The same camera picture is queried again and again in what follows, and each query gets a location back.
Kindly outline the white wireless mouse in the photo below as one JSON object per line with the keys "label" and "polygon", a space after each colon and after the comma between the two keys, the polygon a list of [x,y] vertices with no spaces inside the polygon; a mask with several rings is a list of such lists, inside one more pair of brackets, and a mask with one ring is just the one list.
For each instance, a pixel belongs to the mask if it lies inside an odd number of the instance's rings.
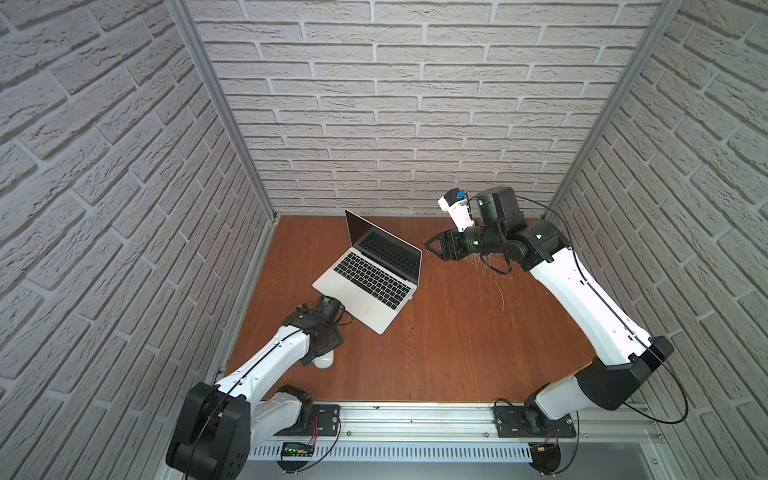
{"label": "white wireless mouse", "polygon": [[314,358],[312,360],[312,363],[314,364],[314,366],[316,368],[321,369],[321,370],[325,370],[325,369],[330,368],[333,365],[334,359],[335,359],[335,352],[334,351],[330,351],[330,352],[327,352],[326,354],[324,354],[322,356]]}

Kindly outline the silver laptop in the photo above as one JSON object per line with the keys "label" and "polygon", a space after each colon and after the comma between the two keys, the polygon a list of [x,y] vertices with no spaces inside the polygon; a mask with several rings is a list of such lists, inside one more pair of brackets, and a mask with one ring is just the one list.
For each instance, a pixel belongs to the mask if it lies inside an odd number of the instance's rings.
{"label": "silver laptop", "polygon": [[345,220],[350,247],[312,287],[382,335],[419,286],[423,252],[350,210]]}

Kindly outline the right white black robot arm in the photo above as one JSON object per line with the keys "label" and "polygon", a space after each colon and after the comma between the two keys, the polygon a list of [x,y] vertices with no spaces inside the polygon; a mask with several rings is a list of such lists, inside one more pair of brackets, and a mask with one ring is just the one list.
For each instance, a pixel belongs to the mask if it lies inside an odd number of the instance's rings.
{"label": "right white black robot arm", "polygon": [[524,403],[521,421],[533,435],[589,406],[616,410],[663,366],[674,351],[664,336],[651,336],[635,323],[588,274],[566,236],[541,220],[513,226],[452,228],[427,240],[443,261],[500,253],[508,265],[530,273],[565,308],[590,341],[595,357],[581,370],[542,387]]}

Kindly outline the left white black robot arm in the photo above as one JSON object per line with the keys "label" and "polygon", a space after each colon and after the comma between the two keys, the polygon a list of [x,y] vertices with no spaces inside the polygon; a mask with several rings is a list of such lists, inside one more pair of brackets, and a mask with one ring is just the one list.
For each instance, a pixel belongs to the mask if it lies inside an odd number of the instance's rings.
{"label": "left white black robot arm", "polygon": [[275,336],[241,367],[186,395],[165,455],[187,479],[235,479],[254,449],[274,435],[308,437],[309,456],[321,435],[337,433],[338,408],[317,407],[310,393],[276,382],[296,363],[328,368],[341,346],[344,305],[329,296],[302,304]]}

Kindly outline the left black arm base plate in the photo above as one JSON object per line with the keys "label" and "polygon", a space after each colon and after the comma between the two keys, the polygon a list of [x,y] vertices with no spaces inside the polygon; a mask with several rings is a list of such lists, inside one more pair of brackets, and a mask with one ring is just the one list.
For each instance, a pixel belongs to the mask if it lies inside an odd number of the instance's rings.
{"label": "left black arm base plate", "polygon": [[277,433],[286,437],[335,437],[340,427],[339,404],[314,404],[300,412],[297,422]]}

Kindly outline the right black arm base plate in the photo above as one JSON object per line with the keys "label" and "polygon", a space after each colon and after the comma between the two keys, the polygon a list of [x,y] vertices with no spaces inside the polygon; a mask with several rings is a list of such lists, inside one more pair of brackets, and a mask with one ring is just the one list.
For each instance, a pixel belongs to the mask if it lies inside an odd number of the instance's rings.
{"label": "right black arm base plate", "polygon": [[569,414],[551,420],[535,406],[497,399],[491,407],[499,438],[576,438],[575,421]]}

